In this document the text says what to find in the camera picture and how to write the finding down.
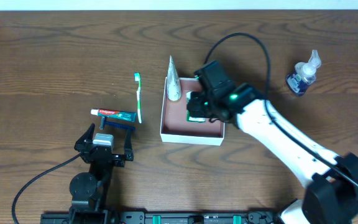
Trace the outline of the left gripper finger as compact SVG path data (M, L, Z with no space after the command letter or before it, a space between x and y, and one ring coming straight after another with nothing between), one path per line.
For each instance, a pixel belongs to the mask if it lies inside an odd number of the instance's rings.
M87 131L76 141L74 145L74 150L78 152L83 152L86 148L93 142L95 124L92 123Z
M131 130L128 129L126 133L126 138L124 142L124 155L125 156L132 156L133 149L132 149L132 142L131 142Z

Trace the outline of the green white soap packet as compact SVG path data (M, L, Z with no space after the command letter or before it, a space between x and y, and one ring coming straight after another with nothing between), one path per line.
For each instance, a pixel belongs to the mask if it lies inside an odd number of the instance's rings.
M191 93L192 93L192 91L189 91L189 92L186 93L186 102L187 102L187 103L190 101ZM205 118L194 118L194 117L191 117L189 111L187 111L186 120L187 120L188 122L194 122L194 123L205 123L205 122L206 122L206 119L205 119Z

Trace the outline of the Colgate toothpaste tube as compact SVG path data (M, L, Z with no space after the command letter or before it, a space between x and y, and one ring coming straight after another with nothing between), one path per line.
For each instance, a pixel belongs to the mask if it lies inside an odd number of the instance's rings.
M91 114L95 116L104 116L107 118L120 119L129 122L135 122L137 117L137 113L135 112L106 110L106 109L91 109Z

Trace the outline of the white lotion tube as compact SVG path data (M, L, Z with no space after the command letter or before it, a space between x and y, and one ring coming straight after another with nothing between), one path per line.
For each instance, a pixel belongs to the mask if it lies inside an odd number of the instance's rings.
M181 98L180 79L172 56L168 63L166 93L170 101L179 101Z

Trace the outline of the green white toothbrush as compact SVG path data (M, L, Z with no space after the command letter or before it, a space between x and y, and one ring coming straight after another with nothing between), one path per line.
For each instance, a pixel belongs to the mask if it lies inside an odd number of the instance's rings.
M138 83L138 88L136 91L136 97L137 97L137 117L139 120L139 123L142 123L142 113L141 113L141 101L140 101L140 92L141 92L141 76L140 73L136 72L134 74L134 80Z

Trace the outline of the clear blue pump soap bottle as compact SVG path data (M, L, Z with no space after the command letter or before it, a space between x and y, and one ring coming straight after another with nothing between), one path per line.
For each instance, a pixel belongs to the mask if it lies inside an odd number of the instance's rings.
M321 59L317 50L312 50L308 62L298 62L293 73L285 81L289 89L296 96L303 96L307 89L316 81L316 71L321 66Z

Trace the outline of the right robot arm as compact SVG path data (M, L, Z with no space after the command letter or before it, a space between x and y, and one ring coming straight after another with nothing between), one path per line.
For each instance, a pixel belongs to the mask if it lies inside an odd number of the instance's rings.
M340 156L289 123L249 84L236 86L215 60L195 72L201 85L187 110L191 117L232 123L276 155L305 188L277 215L281 223L351 223L358 215L358 157Z

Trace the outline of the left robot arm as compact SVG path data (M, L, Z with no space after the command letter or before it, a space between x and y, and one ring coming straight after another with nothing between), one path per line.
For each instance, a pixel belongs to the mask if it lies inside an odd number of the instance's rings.
M115 167L124 167L127 161L134 160L131 134L135 127L117 124L117 128L126 130L124 152L116 154L114 136L94 133L95 125L76 141L74 149L82 160L89 164L89 171L82 172L70 182L72 195L69 211L70 223L119 223L119 214L106 206L112 172Z

